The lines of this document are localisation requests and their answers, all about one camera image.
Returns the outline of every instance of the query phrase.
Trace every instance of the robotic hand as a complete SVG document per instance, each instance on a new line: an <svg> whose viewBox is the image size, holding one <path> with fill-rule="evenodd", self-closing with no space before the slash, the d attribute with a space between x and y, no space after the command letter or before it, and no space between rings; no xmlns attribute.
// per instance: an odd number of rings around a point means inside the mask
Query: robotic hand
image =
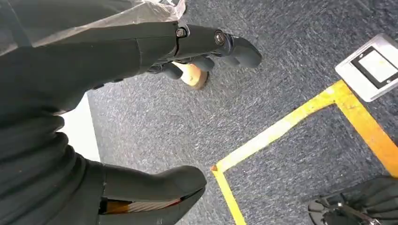
<svg viewBox="0 0 398 225"><path fill-rule="evenodd" d="M56 115L108 82L146 71L178 78L173 61L205 71L214 66L209 56L251 68L261 62L241 37L177 22L92 28L37 47L17 44L0 55L0 225L176 223L205 191L199 169L149 175L86 160L56 132L63 126Z"/></svg>

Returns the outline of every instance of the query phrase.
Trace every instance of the metal screw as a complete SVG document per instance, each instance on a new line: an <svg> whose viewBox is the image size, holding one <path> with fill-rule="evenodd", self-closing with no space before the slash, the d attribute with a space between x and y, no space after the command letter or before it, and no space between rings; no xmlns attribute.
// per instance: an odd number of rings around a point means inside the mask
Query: metal screw
<svg viewBox="0 0 398 225"><path fill-rule="evenodd" d="M214 35L214 40L217 45L223 45L225 43L225 34L221 30L217 30Z"/></svg>
<svg viewBox="0 0 398 225"><path fill-rule="evenodd" d="M184 28L178 28L176 30L176 35L177 35L177 37L183 38L183 37L186 37L187 32Z"/></svg>

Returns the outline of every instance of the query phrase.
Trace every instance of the gray carpet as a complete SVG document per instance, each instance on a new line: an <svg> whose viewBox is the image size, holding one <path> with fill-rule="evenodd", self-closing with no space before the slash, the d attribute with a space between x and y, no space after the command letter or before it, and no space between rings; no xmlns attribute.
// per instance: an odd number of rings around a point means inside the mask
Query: gray carpet
<svg viewBox="0 0 398 225"><path fill-rule="evenodd" d="M208 179L181 225L230 225L210 167L330 86L334 67L380 32L398 38L395 0L188 0L183 21L252 41L257 69L222 61L201 91L141 75L89 92L102 161L158 173L194 165ZM398 90L365 106L398 143ZM314 196L387 174L335 107L302 121L226 172L249 225L309 224Z"/></svg>

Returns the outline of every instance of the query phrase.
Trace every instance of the yellow tape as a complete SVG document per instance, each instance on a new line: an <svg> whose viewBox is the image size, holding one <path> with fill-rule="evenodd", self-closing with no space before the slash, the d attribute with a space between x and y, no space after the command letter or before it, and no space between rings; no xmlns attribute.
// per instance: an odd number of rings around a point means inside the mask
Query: yellow tape
<svg viewBox="0 0 398 225"><path fill-rule="evenodd" d="M228 185L227 179L225 179L224 174L222 172L218 171L215 166L213 166L212 172L215 176L215 179L218 182L218 185L220 186L222 195L224 196L225 201L227 202L228 208L231 211L231 214L235 220L235 223L237 225L246 225L245 219L243 218L243 215L239 210L237 202L236 202L234 195L232 194L232 191Z"/></svg>
<svg viewBox="0 0 398 225"><path fill-rule="evenodd" d="M337 104L388 172L392 176L398 177L397 146L368 113L344 81L340 80L230 153L212 168L213 174L237 225L246 225L245 219L239 210L239 206L223 172L257 151L267 147L310 114L333 103Z"/></svg>
<svg viewBox="0 0 398 225"><path fill-rule="evenodd" d="M336 85L340 88L335 95L337 106L391 176L398 177L398 147L347 85L343 81L336 83Z"/></svg>
<svg viewBox="0 0 398 225"><path fill-rule="evenodd" d="M327 88L321 94L315 96L304 105L300 106L274 125L249 140L246 144L242 145L227 157L219 161L216 164L218 170L225 172L257 151L267 147L270 143L280 138L308 115L333 104L333 98L331 98L331 94L333 93L334 92L331 88Z"/></svg>

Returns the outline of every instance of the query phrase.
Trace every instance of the robotic finger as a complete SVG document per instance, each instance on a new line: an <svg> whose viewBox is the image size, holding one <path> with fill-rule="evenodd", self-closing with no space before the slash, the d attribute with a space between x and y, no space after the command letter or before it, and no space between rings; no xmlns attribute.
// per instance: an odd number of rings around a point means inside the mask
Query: robotic finger
<svg viewBox="0 0 398 225"><path fill-rule="evenodd" d="M225 59L232 66L248 68L257 67L262 61L262 55L248 40L219 29L188 24L177 28L176 41L176 53L172 57L161 59L157 64L164 61L191 63L208 72L214 67L210 56ZM173 79L180 77L178 70L169 70L166 74Z"/></svg>

